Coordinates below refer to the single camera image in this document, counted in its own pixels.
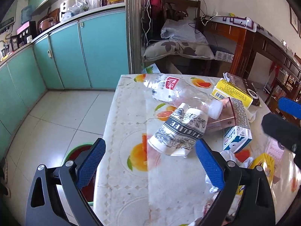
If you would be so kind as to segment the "teal kitchen cabinets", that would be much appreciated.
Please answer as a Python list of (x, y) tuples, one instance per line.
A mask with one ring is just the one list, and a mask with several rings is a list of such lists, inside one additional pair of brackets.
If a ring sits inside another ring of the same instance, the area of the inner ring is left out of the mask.
[(48, 90), (113, 90), (129, 72), (124, 4), (46, 30), (1, 63), (1, 156)]

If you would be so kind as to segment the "dark wooden sideboard table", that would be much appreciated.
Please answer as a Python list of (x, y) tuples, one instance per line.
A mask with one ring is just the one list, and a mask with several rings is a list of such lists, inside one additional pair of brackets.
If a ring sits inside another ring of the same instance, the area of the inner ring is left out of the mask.
[(238, 17), (217, 16), (203, 26), (204, 31), (224, 36), (236, 42), (230, 73), (247, 79), (256, 54), (263, 55), (284, 69), (296, 82), (292, 90), (284, 89), (290, 99), (297, 99), (300, 93), (300, 62), (290, 50), (262, 26), (252, 20)]

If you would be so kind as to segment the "dark brown snack bag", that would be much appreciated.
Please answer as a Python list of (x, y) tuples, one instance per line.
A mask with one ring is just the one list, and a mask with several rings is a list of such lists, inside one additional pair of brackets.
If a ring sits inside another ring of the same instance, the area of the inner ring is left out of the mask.
[(252, 105), (260, 106), (259, 95), (252, 82), (230, 73), (223, 73), (223, 78), (250, 96), (253, 99)]

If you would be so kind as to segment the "fruit print tablecloth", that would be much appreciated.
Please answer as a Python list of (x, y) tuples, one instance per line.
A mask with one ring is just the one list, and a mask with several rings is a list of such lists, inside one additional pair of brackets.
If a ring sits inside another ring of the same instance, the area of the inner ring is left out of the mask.
[(97, 168), (94, 212), (104, 225), (188, 225), (213, 194), (195, 141), (162, 126), (173, 108), (153, 98), (143, 75), (120, 77)]

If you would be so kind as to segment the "rose gold cardboard box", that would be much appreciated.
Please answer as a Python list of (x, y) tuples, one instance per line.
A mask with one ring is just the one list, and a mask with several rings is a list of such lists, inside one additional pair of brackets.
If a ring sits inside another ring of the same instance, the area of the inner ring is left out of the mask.
[(205, 133), (220, 131), (236, 125), (236, 117), (234, 113), (232, 100), (229, 97), (227, 97), (220, 101), (223, 104), (221, 114), (217, 118), (217, 120), (208, 118), (208, 123), (207, 123)]

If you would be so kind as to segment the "patterned beige cushion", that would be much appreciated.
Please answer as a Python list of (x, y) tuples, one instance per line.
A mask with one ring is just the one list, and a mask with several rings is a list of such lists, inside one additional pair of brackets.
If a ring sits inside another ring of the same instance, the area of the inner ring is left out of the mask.
[(162, 40), (146, 48), (143, 60), (157, 61), (167, 56), (181, 56), (189, 59), (212, 60), (211, 48), (205, 44), (184, 41)]

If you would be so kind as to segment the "framed wall pictures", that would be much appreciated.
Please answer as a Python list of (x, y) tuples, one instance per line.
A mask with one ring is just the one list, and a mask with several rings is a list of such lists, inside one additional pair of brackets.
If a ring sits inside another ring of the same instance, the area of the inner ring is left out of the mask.
[(297, 15), (295, 14), (295, 12), (293, 11), (291, 6), (289, 7), (289, 10), (290, 10), (290, 24), (292, 25), (292, 27), (296, 31), (296, 33), (298, 33), (298, 36), (300, 36), (299, 19), (298, 19)]

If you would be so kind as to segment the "blue white small carton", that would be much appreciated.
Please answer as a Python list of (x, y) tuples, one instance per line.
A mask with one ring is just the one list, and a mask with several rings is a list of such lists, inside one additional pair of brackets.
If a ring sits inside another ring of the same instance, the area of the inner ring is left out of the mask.
[(238, 153), (252, 141), (251, 127), (242, 101), (230, 98), (234, 126), (224, 129), (223, 149)]

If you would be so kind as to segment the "pink white milk carton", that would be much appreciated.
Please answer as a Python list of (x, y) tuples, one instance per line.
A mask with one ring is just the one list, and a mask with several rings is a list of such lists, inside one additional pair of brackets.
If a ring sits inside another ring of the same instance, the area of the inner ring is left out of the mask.
[(265, 152), (273, 158), (275, 166), (280, 164), (284, 150), (284, 146), (282, 146), (279, 141), (273, 139), (272, 137), (268, 138)]

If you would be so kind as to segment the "crushed clear plastic bottle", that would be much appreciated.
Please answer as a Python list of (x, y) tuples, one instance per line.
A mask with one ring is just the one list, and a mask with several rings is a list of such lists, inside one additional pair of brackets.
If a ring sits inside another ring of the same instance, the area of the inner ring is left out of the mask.
[(218, 119), (223, 103), (207, 93), (196, 89), (178, 76), (168, 74), (147, 74), (143, 82), (157, 101), (179, 107), (182, 103), (203, 111), (212, 119)]

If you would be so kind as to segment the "yellow drink carton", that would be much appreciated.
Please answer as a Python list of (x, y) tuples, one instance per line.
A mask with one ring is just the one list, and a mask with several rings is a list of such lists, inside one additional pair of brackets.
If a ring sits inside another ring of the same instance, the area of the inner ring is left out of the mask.
[(274, 159), (267, 153), (262, 153), (255, 159), (250, 156), (249, 150), (242, 150), (235, 154), (241, 168), (254, 169), (256, 166), (261, 166), (266, 174), (268, 184), (271, 188), (274, 178)]

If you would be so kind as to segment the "black white paper cup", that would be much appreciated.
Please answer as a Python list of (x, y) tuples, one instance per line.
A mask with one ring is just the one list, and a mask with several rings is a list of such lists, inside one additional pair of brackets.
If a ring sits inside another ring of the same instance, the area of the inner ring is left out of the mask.
[(150, 137), (148, 144), (168, 156), (187, 157), (205, 133), (208, 115), (182, 103)]

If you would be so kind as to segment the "crumpled silver white wrapper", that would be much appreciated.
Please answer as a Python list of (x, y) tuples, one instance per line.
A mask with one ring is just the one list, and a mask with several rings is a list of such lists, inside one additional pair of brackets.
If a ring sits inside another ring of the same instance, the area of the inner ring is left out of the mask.
[[(232, 169), (233, 167), (236, 167), (236, 166), (240, 167), (239, 161), (236, 159), (235, 154), (229, 150), (224, 150), (220, 153), (216, 152), (216, 151), (213, 151), (213, 152), (214, 152), (215, 159), (218, 161), (219, 165), (223, 169), (223, 177), (224, 177), (224, 182), (226, 184), (226, 180), (229, 177), (230, 169)], [(206, 177), (206, 180), (208, 181), (208, 183), (211, 183), (208, 176)]]

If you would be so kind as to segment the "yellow open cardboard box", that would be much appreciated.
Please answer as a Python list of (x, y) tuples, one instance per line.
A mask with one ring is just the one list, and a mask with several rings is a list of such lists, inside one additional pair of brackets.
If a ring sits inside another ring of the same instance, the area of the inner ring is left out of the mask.
[(220, 79), (214, 86), (211, 96), (217, 100), (222, 100), (227, 97), (232, 97), (242, 101), (245, 108), (249, 108), (253, 103), (253, 98), (247, 93), (234, 86), (232, 83), (227, 82), (225, 79)]

